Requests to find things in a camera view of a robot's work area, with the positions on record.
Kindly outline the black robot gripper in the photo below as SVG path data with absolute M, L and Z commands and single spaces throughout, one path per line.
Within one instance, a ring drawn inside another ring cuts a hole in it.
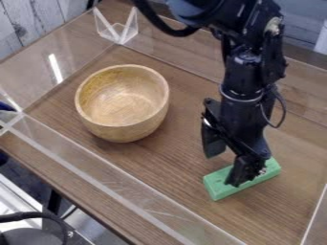
M 270 158 L 264 139 L 276 101 L 276 86 L 254 91 L 246 97 L 218 87 L 221 100 L 202 101 L 201 145 L 206 158 L 213 158 L 229 148 L 234 155 L 224 183 L 237 188 L 250 181 Z

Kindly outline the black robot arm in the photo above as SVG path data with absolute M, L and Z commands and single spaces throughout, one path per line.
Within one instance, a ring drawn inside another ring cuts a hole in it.
M 270 126 L 273 107 L 282 102 L 276 83 L 284 78 L 282 13 L 273 0 L 165 0 L 185 25 L 169 27 L 148 0 L 132 0 L 144 17 L 165 34 L 185 37 L 210 30 L 221 42 L 224 65 L 221 99 L 205 99 L 201 143 L 206 157 L 226 149 L 234 153 L 224 182 L 237 187 L 253 180 L 270 158 L 262 132 Z

